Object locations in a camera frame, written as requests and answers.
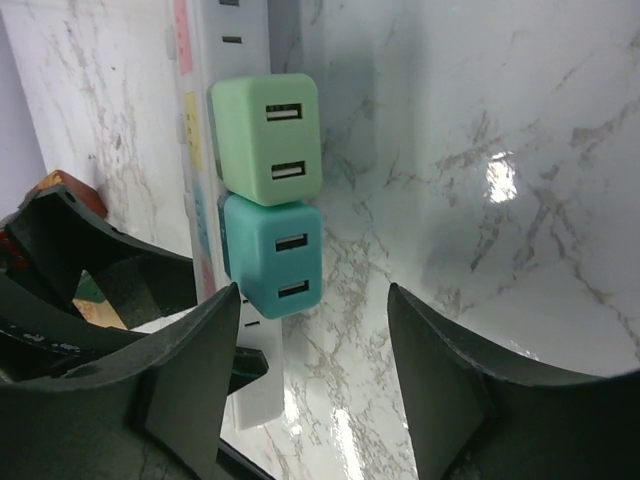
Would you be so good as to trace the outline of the green small adapter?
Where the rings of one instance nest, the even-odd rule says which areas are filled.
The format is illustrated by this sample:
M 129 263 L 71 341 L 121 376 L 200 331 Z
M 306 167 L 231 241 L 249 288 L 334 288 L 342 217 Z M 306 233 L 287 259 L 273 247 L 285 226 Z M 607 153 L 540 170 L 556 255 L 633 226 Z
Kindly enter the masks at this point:
M 319 93 L 303 73 L 239 76 L 208 92 L 222 181 L 262 206 L 321 190 Z

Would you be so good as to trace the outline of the red cube plug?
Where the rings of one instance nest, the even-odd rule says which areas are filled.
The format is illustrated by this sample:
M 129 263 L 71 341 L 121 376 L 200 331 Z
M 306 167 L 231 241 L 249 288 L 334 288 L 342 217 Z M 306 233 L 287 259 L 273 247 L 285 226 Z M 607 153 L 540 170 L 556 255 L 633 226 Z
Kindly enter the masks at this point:
M 79 198 L 91 211 L 101 219 L 106 219 L 108 209 L 98 191 L 73 175 L 70 175 L 60 169 L 54 170 L 44 177 L 38 184 L 27 192 L 25 199 L 29 198 L 36 192 L 46 190 L 56 185 L 65 185 L 67 189 Z

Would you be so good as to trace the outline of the white long power strip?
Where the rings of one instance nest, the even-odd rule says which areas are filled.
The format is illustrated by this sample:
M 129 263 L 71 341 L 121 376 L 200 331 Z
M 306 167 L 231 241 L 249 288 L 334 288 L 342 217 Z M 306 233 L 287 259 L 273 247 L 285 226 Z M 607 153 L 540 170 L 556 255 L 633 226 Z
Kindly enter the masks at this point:
M 167 54 L 174 64 L 176 126 L 184 177 L 197 297 L 205 300 L 230 282 L 222 181 L 211 87 L 218 81 L 270 71 L 268 8 L 264 1 L 166 3 Z M 284 410 L 281 322 L 245 301 L 237 343 L 261 351 L 265 376 L 240 388 L 228 409 L 238 430 L 261 426 Z

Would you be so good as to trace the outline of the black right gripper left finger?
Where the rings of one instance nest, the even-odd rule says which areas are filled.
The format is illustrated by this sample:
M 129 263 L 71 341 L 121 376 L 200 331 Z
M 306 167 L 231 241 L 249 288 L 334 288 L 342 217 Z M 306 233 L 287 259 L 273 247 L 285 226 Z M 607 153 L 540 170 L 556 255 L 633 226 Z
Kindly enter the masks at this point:
M 4 479 L 212 479 L 240 296 L 58 378 L 1 387 Z

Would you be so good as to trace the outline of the teal small adapter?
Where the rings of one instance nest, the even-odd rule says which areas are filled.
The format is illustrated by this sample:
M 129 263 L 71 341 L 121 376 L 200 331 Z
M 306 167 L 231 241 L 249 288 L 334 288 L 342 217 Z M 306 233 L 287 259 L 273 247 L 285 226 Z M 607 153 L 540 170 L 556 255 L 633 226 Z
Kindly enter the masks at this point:
M 267 319 L 316 306 L 322 297 L 320 212 L 304 202 L 264 207 L 238 194 L 217 201 L 224 268 Z

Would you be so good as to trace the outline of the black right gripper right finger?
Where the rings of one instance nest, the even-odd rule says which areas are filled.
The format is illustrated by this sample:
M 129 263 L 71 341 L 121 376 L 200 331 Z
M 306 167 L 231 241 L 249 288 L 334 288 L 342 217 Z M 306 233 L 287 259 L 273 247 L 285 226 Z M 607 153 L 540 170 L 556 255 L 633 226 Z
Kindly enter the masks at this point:
M 533 360 L 392 284 L 388 324 L 422 479 L 635 479 L 639 375 Z

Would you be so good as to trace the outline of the beige cube plug dragon print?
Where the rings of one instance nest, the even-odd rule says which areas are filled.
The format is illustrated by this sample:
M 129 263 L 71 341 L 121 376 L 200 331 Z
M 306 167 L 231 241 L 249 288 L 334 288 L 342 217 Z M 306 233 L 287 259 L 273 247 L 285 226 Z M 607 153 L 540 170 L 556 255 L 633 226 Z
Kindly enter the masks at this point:
M 84 319 L 103 328 L 127 330 L 126 325 L 108 301 L 96 303 L 88 300 L 74 299 L 73 304 Z

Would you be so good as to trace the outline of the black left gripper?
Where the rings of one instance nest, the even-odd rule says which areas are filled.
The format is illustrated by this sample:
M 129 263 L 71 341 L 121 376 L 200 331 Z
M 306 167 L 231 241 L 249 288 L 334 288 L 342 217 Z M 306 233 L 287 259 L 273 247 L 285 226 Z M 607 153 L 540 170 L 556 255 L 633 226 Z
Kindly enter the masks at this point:
M 93 277 L 124 329 L 73 300 Z M 198 303 L 190 258 L 109 225 L 66 187 L 29 195 L 1 222 L 1 384 L 63 374 L 140 339 L 136 327 Z

